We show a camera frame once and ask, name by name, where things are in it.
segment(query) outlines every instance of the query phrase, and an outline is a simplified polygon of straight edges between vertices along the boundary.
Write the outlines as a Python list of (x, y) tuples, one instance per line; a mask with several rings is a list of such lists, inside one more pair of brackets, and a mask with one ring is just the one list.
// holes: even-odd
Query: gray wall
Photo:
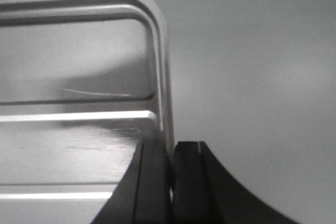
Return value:
[(155, 0), (176, 141), (302, 223), (336, 220), (336, 0)]

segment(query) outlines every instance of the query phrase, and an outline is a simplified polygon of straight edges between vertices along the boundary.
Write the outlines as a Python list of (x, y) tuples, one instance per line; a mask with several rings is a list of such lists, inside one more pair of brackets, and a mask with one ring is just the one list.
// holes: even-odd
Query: stainless steel surface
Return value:
[(0, 103), (154, 95), (145, 29), (134, 19), (2, 27)]
[(0, 116), (0, 185), (118, 184), (152, 112)]
[(175, 138), (206, 141), (300, 223), (335, 223), (335, 0), (155, 1), (170, 27)]
[(137, 142), (171, 153), (151, 0), (0, 0), (0, 40), (1, 224), (89, 223)]

